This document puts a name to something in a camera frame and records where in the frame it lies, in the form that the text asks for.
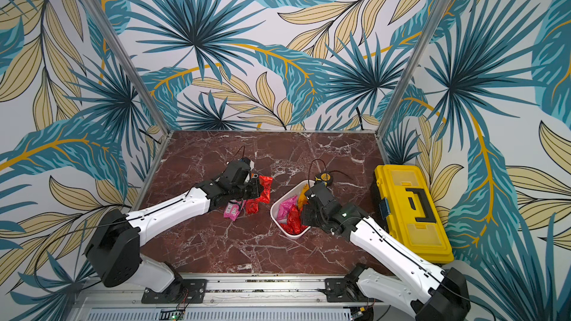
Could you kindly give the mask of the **white plastic storage box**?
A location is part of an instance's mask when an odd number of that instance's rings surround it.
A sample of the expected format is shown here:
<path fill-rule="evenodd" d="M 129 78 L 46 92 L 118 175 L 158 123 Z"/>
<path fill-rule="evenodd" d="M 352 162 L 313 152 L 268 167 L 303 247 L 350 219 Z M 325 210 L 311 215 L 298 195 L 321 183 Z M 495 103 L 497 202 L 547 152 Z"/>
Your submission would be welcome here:
<path fill-rule="evenodd" d="M 300 239 L 309 227 L 300 223 L 300 201 L 307 202 L 305 193 L 315 185 L 314 181 L 302 181 L 279 198 L 271 207 L 272 221 L 289 239 Z"/>

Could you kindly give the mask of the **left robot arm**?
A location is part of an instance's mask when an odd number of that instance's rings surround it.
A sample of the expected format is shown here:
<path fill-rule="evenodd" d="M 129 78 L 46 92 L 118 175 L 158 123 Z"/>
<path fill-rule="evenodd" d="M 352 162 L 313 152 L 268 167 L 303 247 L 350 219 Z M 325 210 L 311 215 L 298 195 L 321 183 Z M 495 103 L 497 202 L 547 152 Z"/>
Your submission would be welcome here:
<path fill-rule="evenodd" d="M 88 243 L 85 255 L 102 284 L 114 288 L 139 285 L 174 299 L 184 294 L 183 279 L 166 262 L 141 253 L 141 247 L 166 230 L 205 215 L 230 202 L 260 197 L 263 187 L 252 174 L 254 162 L 232 160 L 224 172 L 195 184 L 188 191 L 147 209 L 107 213 Z"/>

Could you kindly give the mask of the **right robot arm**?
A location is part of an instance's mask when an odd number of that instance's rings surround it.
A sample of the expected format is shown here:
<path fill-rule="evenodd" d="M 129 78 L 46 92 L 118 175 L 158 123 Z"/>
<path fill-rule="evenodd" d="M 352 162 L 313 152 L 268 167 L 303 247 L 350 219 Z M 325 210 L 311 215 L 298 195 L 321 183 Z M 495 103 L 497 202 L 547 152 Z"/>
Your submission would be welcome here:
<path fill-rule="evenodd" d="M 323 183 L 310 187 L 301 221 L 341 236 L 368 252 L 393 276 L 356 267 L 346 277 L 369 298 L 380 300 L 415 320 L 464 320 L 471 310 L 466 279 L 458 270 L 428 262 L 384 231 L 354 204 L 342 205 Z"/>

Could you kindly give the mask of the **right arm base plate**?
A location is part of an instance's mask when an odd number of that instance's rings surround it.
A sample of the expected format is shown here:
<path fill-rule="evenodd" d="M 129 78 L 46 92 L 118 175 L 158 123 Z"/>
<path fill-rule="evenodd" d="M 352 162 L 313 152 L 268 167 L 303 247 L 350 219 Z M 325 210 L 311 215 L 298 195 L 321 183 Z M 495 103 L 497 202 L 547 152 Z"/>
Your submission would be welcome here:
<path fill-rule="evenodd" d="M 367 303 L 367 297 L 346 277 L 326 278 L 323 293 L 328 303 Z"/>

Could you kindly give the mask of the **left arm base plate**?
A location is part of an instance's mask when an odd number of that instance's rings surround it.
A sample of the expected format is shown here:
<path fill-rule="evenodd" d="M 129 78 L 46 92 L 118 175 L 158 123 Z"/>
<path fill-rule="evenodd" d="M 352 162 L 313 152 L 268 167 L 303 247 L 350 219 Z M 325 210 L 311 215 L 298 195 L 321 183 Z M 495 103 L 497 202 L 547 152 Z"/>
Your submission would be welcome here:
<path fill-rule="evenodd" d="M 142 304 L 201 304 L 205 297 L 206 279 L 175 280 L 165 291 L 144 290 Z"/>

